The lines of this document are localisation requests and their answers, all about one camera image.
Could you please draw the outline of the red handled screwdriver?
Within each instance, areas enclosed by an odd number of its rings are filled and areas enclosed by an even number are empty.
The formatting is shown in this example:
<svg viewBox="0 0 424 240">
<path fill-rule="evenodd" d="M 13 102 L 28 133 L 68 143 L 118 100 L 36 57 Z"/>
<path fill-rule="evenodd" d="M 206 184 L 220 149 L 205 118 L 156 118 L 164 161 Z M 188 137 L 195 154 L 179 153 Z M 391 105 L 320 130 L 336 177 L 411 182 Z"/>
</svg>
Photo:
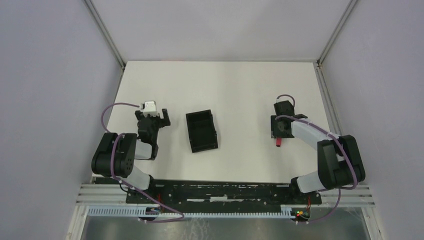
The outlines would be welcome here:
<svg viewBox="0 0 424 240">
<path fill-rule="evenodd" d="M 276 146 L 280 148 L 283 143 L 283 139 L 281 137 L 277 137 L 275 143 L 276 143 Z"/>
</svg>

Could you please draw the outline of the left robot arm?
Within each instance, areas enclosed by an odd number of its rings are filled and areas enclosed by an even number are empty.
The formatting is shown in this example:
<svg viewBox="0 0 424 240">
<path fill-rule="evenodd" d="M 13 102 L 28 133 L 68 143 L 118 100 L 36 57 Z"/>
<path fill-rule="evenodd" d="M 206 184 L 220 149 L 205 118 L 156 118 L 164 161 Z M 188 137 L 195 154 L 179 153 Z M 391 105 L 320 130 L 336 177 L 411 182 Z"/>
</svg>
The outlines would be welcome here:
<svg viewBox="0 0 424 240">
<path fill-rule="evenodd" d="M 157 190 L 150 186 L 153 177 L 135 167 L 135 161 L 156 159 L 159 130 L 171 125 L 168 110 L 161 111 L 163 116 L 158 112 L 135 111 L 137 133 L 124 133 L 119 139 L 116 132 L 104 133 L 91 161 L 94 174 L 139 189 L 137 196 L 145 204 L 156 200 Z"/>
</svg>

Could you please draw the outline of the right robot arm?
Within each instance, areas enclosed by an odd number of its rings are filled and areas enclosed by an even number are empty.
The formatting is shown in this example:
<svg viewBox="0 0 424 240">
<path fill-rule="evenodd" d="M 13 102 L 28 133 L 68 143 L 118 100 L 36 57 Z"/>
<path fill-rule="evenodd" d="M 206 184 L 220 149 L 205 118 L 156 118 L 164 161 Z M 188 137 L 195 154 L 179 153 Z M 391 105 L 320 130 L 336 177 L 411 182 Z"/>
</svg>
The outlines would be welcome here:
<svg viewBox="0 0 424 240">
<path fill-rule="evenodd" d="M 352 190 L 366 178 L 365 168 L 356 139 L 352 135 L 338 135 L 323 129 L 305 115 L 273 115 L 273 130 L 279 138 L 297 138 L 316 150 L 317 169 L 294 177 L 289 199 L 302 204 L 309 193 L 332 189 Z"/>
</svg>

